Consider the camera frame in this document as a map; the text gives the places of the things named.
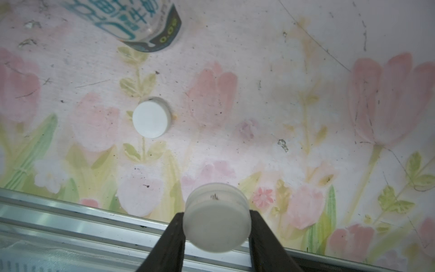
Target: green leaf print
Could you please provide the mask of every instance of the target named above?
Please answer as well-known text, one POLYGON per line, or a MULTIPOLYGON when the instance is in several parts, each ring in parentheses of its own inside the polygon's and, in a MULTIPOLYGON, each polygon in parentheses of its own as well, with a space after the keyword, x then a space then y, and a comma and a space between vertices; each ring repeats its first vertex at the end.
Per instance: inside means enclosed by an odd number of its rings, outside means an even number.
POLYGON ((414 152, 409 156, 408 161, 406 162, 406 173, 408 174, 406 178, 408 178, 411 182, 415 178, 415 175, 418 173, 420 169, 420 165, 422 163, 422 156, 418 151, 414 152))
POLYGON ((335 207, 335 190, 331 186, 328 191, 325 208, 317 223, 309 227, 304 235, 301 249, 311 253, 325 254, 326 241, 335 230, 337 223, 335 207))
POLYGON ((166 142, 158 141, 153 143, 147 151, 146 161, 155 161, 160 159, 166 150, 166 142))
POLYGON ((394 188, 390 185, 385 186, 382 193, 378 196, 378 202, 383 211, 387 211, 396 202, 394 188))
POLYGON ((50 147, 56 127, 57 116, 51 114, 30 133, 29 141, 18 148, 9 169, 0 181, 0 187, 21 190, 35 160, 43 158, 50 147))
POLYGON ((142 160, 141 155, 139 154, 139 152, 134 148, 133 145, 131 144, 123 144, 122 145, 124 148, 124 153, 127 155, 127 157, 135 162, 140 162, 142 160))
POLYGON ((121 78, 119 81, 119 86, 121 90, 129 97, 141 97, 141 95, 136 90, 136 82, 130 77, 121 78))
POLYGON ((148 74, 141 83, 141 96, 149 95, 156 86, 156 74, 148 74))

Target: tulip print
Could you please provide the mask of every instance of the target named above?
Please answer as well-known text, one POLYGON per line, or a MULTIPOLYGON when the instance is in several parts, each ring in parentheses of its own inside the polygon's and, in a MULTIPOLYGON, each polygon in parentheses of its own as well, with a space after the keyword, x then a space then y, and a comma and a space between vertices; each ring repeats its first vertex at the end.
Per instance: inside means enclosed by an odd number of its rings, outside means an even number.
POLYGON ((100 152, 117 139, 119 110, 105 107, 100 96, 90 92, 77 105, 71 116, 75 139, 87 150, 100 152))
POLYGON ((426 218, 418 229, 418 235, 421 239, 423 252, 431 258, 435 258, 435 220, 426 218))
POLYGON ((412 69, 410 53, 391 58, 384 67, 369 58, 356 60, 347 92, 349 112, 355 132, 374 146, 345 223, 350 222, 383 147, 395 145, 417 125, 434 85, 435 63, 412 69))
POLYGON ((187 92, 190 114, 202 126, 222 125, 230 114, 237 90, 237 76, 222 72, 215 63, 204 69, 187 92))
POLYGON ((400 272, 406 272, 408 260, 401 257, 397 251, 389 250, 382 255, 374 265, 400 272))
POLYGON ((0 48, 0 114, 24 122, 36 114, 41 85, 36 67, 0 48))
POLYGON ((362 262, 375 235, 372 227, 360 224, 336 229, 328 239, 326 254, 353 262, 362 262))
POLYGON ((303 185, 291 195, 284 220, 295 228, 304 229, 319 220, 324 207, 323 193, 314 186, 303 185))

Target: stain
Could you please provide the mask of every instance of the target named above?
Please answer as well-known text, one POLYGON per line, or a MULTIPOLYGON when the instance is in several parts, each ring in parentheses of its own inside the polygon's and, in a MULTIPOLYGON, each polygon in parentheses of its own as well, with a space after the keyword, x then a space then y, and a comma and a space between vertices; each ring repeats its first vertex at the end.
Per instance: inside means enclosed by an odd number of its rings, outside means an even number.
POLYGON ((28 28, 28 29, 31 29, 31 28, 34 28, 34 27, 42 28, 41 23, 37 22, 35 20, 31 20, 31 21, 29 21, 27 23, 24 23, 24 27, 28 28))
POLYGON ((24 45, 27 45, 27 44, 29 44, 29 45, 32 45, 32 44, 38 44, 34 39, 25 39, 25 40, 23 40, 22 42, 20 42, 19 44, 18 44, 18 48, 21 48, 21 47, 23 47, 24 45))
POLYGON ((284 149, 284 151, 287 153, 288 152, 288 147, 285 143, 285 141, 283 139, 279 139, 278 140, 278 145, 282 147, 282 149, 284 149))

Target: white surface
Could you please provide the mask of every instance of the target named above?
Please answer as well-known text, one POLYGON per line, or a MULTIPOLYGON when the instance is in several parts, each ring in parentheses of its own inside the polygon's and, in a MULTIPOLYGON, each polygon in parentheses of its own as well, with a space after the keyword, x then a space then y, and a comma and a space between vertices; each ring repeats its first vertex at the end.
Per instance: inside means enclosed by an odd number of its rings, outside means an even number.
POLYGON ((150 99, 134 110, 133 125, 145 138, 157 138, 171 125, 171 114, 162 102, 150 99))
POLYGON ((203 185, 186 202, 183 218, 186 239, 208 252, 227 252, 240 246, 251 233, 246 197, 221 183, 203 185))

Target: green stem print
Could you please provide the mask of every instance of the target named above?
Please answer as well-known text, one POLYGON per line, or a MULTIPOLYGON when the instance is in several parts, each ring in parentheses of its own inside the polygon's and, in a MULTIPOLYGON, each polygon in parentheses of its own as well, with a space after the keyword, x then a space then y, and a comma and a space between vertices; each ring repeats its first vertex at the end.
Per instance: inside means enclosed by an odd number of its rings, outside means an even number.
POLYGON ((166 142, 157 141, 153 143, 147 152, 145 149, 145 137, 142 137, 141 153, 134 148, 133 145, 125 143, 122 145, 124 148, 124 154, 131 160, 137 163, 147 163, 160 159, 163 153, 166 151, 166 142))
POLYGON ((135 70, 134 79, 125 77, 119 81, 121 90, 129 97, 142 99, 148 96, 156 85, 155 73, 150 73, 143 80, 141 79, 140 65, 147 60, 148 53, 139 52, 130 47, 118 47, 118 52, 122 60, 131 64, 135 70))
POLYGON ((180 167, 174 154, 166 150, 163 154, 164 192, 160 204, 147 216, 157 221, 170 222, 173 216, 184 211, 181 193, 180 167))
POLYGON ((414 188, 416 191, 427 191, 435 187, 435 175, 422 174, 428 165, 435 161, 433 157, 425 166, 421 168, 422 156, 419 152, 414 152, 409 156, 405 166, 405 179, 407 184, 396 195, 394 188, 390 185, 385 186, 378 197, 382 213, 375 219, 376 224, 387 212, 397 212, 399 214, 408 213, 415 204, 409 201, 400 200, 399 197, 408 188, 414 188))
POLYGON ((373 172, 373 168, 375 168, 375 165, 379 159, 379 155, 381 154, 381 151, 384 147, 382 145, 375 144, 373 146, 373 151, 371 152, 370 160, 368 161, 367 169, 365 170, 363 176, 361 177, 361 180, 358 184, 358 188, 356 190, 356 194, 353 197, 350 209, 348 214, 346 215, 344 219, 344 225, 349 225, 350 221, 352 220, 352 216, 358 206, 359 200, 361 199, 362 193, 364 192, 365 187, 367 186, 368 181, 370 180, 370 175, 373 172))
MULTIPOLYGON (((54 130, 57 127, 57 116, 49 115, 29 137, 26 142, 20 144, 14 153, 10 153, 7 160, 10 160, 10 167, 0 180, 0 187, 20 191, 27 177, 31 175, 33 163, 44 157, 51 140, 53 139, 54 130)), ((7 141, 4 131, 0 131, 2 141, 7 141)))

